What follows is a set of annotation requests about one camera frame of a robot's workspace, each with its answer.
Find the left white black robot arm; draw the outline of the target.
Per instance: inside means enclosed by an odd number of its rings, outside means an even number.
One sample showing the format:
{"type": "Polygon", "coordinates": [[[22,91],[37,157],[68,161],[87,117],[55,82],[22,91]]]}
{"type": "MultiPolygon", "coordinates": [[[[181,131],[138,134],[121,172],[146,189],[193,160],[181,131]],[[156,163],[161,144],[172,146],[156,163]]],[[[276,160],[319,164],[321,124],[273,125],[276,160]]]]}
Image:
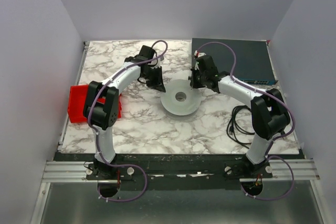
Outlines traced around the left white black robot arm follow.
{"type": "Polygon", "coordinates": [[[83,115],[95,137],[95,160],[113,167],[116,153],[113,146],[112,127],[119,113],[119,96],[132,82],[144,79],[145,85],[159,92],[166,92],[162,67],[153,47],[142,46],[140,52],[127,57],[116,73],[101,82],[91,81],[83,108],[83,115]]]}

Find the white cable spool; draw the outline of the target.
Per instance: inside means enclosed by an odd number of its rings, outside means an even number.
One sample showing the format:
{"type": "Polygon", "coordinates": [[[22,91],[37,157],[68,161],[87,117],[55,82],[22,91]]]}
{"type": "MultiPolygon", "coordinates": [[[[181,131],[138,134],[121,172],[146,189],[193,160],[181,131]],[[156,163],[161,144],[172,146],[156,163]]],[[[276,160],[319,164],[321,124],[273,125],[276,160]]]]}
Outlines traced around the white cable spool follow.
{"type": "Polygon", "coordinates": [[[161,104],[170,114],[187,116],[199,108],[202,94],[193,89],[187,80],[173,80],[165,86],[166,92],[161,93],[161,104]]]}

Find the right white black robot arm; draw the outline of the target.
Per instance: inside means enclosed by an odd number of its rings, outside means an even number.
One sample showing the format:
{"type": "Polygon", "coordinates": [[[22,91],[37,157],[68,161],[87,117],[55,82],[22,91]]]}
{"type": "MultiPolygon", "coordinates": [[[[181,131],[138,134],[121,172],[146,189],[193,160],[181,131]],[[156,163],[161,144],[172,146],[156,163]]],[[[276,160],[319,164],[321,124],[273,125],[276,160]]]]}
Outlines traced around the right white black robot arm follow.
{"type": "Polygon", "coordinates": [[[265,162],[272,142],[292,122],[279,90],[255,88],[225,72],[219,73],[212,56],[195,57],[191,87],[211,89],[236,99],[250,109],[255,134],[244,157],[250,169],[265,162]]]}

